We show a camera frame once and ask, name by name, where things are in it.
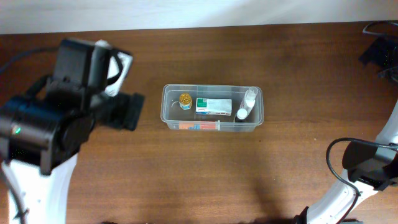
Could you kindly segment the small gold-lid balm jar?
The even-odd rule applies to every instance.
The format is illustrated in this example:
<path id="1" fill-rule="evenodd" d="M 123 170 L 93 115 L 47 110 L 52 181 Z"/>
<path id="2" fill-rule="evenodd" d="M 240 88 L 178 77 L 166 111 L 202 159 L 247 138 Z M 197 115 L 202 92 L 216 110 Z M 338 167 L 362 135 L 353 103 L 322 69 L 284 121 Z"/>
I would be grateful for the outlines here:
<path id="1" fill-rule="evenodd" d="M 182 93 L 179 97 L 179 105 L 183 110 L 189 110 L 192 107 L 192 97 L 188 93 Z"/>

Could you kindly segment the orange effervescent tablet tube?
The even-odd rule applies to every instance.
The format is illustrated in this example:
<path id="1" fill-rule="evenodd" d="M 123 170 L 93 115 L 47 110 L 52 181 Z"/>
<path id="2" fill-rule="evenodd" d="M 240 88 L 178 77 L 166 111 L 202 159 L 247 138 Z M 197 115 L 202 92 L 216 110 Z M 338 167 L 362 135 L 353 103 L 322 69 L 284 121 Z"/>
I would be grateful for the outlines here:
<path id="1" fill-rule="evenodd" d="M 181 121 L 179 129 L 219 131 L 220 121 Z"/>

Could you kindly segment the white green medicine box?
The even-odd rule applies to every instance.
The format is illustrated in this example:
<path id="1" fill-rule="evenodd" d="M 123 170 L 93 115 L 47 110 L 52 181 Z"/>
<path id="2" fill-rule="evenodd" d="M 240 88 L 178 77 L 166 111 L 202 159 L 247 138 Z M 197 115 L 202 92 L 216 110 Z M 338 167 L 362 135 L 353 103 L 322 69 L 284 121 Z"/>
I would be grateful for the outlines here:
<path id="1" fill-rule="evenodd" d="M 230 116 L 232 113 L 231 99 L 197 98 L 196 114 Z"/>

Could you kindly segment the black tube white cap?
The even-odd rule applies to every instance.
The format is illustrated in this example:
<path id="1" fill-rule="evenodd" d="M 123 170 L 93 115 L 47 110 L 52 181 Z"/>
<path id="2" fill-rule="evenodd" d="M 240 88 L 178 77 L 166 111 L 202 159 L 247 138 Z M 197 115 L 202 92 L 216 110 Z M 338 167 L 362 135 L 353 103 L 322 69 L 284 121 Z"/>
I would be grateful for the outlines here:
<path id="1" fill-rule="evenodd" d="M 236 113 L 234 122 L 235 123 L 244 123 L 247 116 L 248 116 L 248 111 L 245 108 L 240 108 L 240 109 L 238 109 L 238 111 Z"/>

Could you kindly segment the white calamine lotion bottle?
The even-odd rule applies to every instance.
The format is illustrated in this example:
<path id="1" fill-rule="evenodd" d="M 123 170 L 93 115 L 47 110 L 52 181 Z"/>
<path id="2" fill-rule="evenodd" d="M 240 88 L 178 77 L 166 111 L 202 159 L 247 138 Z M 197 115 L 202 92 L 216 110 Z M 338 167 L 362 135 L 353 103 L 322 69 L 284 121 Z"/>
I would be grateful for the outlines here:
<path id="1" fill-rule="evenodd" d="M 251 110 L 254 108 L 256 104 L 256 97 L 259 93 L 258 87 L 252 86 L 250 87 L 244 95 L 244 98 L 240 104 L 240 109 L 245 109 L 248 114 L 250 114 Z"/>

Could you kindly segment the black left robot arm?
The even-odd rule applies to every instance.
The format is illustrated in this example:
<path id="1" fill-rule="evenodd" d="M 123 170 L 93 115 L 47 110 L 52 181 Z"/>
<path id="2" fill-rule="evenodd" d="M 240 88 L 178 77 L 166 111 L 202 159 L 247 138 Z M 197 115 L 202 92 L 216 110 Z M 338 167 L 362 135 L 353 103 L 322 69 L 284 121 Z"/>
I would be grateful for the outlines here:
<path id="1" fill-rule="evenodd" d="M 121 92 L 131 53 L 104 40 L 63 39 L 54 71 L 1 107 L 1 178 L 10 223 L 65 223 L 81 146 L 97 125 L 136 129 L 140 94 Z"/>

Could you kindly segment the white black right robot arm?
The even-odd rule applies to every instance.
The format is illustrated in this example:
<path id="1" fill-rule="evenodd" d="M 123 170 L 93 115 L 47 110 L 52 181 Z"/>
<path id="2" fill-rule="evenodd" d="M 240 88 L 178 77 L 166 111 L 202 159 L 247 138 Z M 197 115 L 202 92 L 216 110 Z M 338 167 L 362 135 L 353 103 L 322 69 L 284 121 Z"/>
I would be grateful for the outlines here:
<path id="1" fill-rule="evenodd" d="M 345 142 L 343 171 L 338 174 L 331 161 L 334 145 Z M 397 109 L 392 113 L 375 141 L 338 138 L 326 149 L 326 164 L 336 182 L 316 203 L 305 207 L 293 223 L 343 223 L 364 200 L 389 186 L 397 186 Z"/>

